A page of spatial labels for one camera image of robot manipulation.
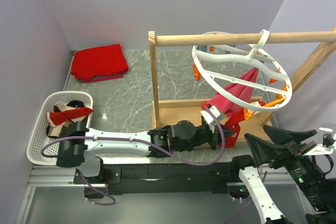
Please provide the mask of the red sock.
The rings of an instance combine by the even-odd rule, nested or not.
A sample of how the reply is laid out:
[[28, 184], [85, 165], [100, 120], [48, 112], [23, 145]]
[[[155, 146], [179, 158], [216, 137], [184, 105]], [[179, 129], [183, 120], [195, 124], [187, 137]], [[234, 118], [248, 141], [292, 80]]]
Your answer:
[[236, 112], [232, 117], [226, 117], [224, 129], [230, 129], [234, 131], [234, 134], [225, 140], [225, 148], [234, 147], [236, 142], [244, 137], [245, 133], [256, 133], [257, 136], [264, 136], [262, 126], [258, 112], [249, 121], [245, 121], [244, 108]]
[[51, 126], [58, 126], [65, 122], [72, 121], [73, 123], [82, 121], [89, 116], [93, 109], [87, 107], [75, 108], [62, 112], [48, 112], [46, 114], [47, 120]]

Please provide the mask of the black striped sock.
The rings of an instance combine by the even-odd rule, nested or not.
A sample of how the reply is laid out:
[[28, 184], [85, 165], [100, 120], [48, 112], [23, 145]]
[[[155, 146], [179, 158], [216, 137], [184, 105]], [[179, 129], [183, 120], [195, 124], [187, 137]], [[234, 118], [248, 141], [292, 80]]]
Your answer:
[[85, 107], [85, 104], [79, 100], [72, 100], [69, 103], [67, 103], [66, 106], [76, 109]]

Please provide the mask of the cream brown striped sock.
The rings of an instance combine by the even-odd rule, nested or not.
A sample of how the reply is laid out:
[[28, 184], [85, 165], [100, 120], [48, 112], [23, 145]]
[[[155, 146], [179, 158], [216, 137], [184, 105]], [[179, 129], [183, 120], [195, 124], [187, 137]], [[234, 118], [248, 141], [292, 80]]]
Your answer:
[[[58, 102], [56, 102], [54, 104], [54, 110], [53, 110], [53, 112], [62, 112], [62, 111], [72, 110], [72, 109], [75, 109], [75, 108], [68, 107], [63, 102], [58, 101]], [[82, 121], [87, 122], [87, 120], [88, 120], [88, 116], [85, 117]], [[72, 121], [65, 122], [65, 123], [63, 123], [61, 125], [58, 125], [58, 126], [51, 126], [48, 123], [48, 126], [46, 128], [46, 135], [49, 138], [58, 138], [58, 137], [60, 137], [67, 130], [67, 128], [71, 124], [73, 124]]]

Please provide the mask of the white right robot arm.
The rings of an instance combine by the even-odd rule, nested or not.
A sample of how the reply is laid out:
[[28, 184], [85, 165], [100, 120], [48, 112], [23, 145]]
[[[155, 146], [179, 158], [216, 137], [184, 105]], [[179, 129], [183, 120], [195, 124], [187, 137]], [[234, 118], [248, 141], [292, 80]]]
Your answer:
[[335, 124], [326, 123], [319, 130], [295, 132], [264, 125], [270, 141], [250, 133], [245, 139], [251, 155], [232, 159], [230, 175], [242, 182], [257, 209], [261, 223], [289, 223], [267, 191], [258, 170], [263, 165], [277, 170], [271, 175], [272, 185], [294, 184], [305, 196], [315, 214], [306, 214], [308, 223], [335, 223], [335, 179], [327, 178], [316, 157], [324, 156], [333, 168], [335, 161]]

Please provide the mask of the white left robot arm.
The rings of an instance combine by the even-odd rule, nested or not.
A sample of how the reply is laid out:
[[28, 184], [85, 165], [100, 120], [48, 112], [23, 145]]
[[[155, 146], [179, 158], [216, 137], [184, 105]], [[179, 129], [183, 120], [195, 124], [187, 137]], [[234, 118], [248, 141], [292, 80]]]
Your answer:
[[137, 133], [97, 131], [77, 122], [60, 136], [63, 141], [58, 147], [56, 165], [78, 167], [87, 156], [108, 153], [164, 158], [174, 152], [191, 152], [203, 144], [215, 150], [233, 133], [223, 125], [212, 129], [206, 122], [195, 126], [187, 120]]

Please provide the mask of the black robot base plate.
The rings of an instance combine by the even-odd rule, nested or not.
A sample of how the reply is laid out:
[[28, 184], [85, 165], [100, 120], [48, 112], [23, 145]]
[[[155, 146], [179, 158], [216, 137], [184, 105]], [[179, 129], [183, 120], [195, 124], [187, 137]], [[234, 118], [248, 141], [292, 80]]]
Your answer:
[[97, 178], [88, 178], [98, 188], [107, 186], [108, 194], [150, 193], [228, 193], [228, 184], [241, 183], [238, 169], [231, 162], [211, 165], [104, 164]]

